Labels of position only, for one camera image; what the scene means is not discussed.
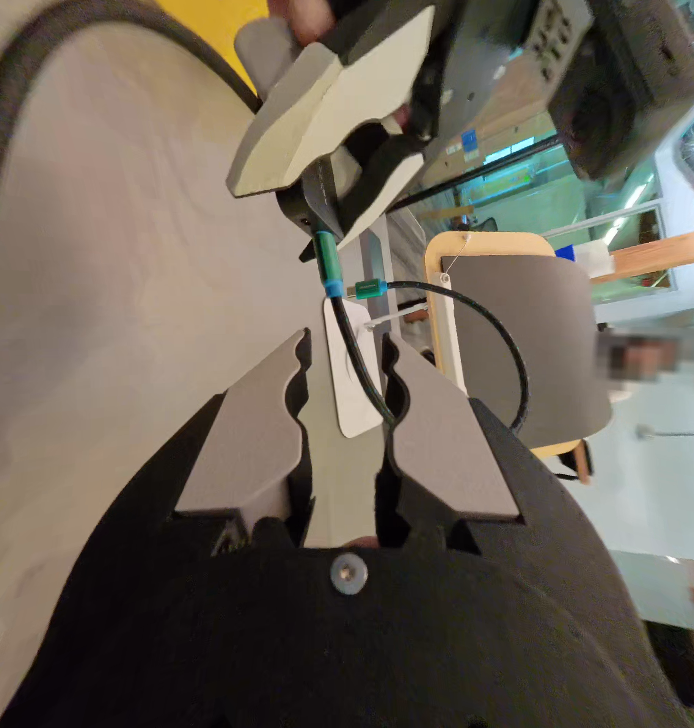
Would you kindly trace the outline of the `yellow plastic bin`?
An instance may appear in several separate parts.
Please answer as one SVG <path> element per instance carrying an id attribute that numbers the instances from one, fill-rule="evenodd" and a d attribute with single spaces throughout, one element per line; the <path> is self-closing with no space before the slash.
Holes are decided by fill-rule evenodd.
<path id="1" fill-rule="evenodd" d="M 199 35 L 242 78 L 252 92 L 253 83 L 235 51 L 241 27 L 268 17 L 267 1 L 155 1 L 175 20 Z"/>

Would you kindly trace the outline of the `grey panel with wooden rim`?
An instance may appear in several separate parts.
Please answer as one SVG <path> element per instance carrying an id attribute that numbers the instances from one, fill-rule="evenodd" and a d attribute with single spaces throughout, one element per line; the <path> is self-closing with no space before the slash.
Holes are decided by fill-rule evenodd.
<path id="1" fill-rule="evenodd" d="M 579 264 L 527 232 L 443 232 L 424 253 L 425 280 L 451 284 L 488 309 L 512 336 L 528 371 L 530 403 L 520 440 L 546 459 L 576 448 L 610 421 L 597 373 L 592 285 Z M 520 386 L 506 343 L 479 314 L 427 296 L 437 368 L 505 424 Z"/>

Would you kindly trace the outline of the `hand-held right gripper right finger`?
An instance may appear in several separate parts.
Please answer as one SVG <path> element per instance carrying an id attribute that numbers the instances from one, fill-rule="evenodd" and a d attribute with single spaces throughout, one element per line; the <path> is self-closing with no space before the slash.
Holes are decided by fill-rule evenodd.
<path id="1" fill-rule="evenodd" d="M 383 337 L 381 366 L 394 422 L 376 476 L 377 536 L 439 529 L 450 538 L 464 521 L 520 521 L 466 393 L 394 334 Z"/>

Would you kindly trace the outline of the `person's left hand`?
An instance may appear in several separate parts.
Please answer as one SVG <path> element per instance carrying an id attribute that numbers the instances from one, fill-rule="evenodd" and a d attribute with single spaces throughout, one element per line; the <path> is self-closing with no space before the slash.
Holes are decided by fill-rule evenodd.
<path id="1" fill-rule="evenodd" d="M 328 1 L 267 1 L 270 16 L 285 20 L 301 47 L 319 41 L 337 23 Z"/>

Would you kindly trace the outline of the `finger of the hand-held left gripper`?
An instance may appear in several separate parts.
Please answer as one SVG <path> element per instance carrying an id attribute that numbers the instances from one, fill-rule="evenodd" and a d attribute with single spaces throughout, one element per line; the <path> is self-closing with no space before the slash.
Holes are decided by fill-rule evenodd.
<path id="1" fill-rule="evenodd" d="M 360 6 L 300 50 L 236 151 L 231 194 L 291 186 L 360 125 L 397 110 L 426 58 L 434 15 L 435 6 Z"/>
<path id="2" fill-rule="evenodd" d="M 345 247 L 383 215 L 424 167 L 420 151 L 379 154 L 372 167 L 361 168 L 347 151 L 336 153 L 337 213 Z"/>

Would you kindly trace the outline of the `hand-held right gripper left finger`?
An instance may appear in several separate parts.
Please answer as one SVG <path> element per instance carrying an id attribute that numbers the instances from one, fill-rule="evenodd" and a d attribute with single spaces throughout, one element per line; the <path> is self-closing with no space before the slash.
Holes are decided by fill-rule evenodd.
<path id="1" fill-rule="evenodd" d="M 262 518 L 304 538 L 314 509 L 308 434 L 311 332 L 297 331 L 225 393 L 175 512 L 234 518 L 250 538 Z"/>

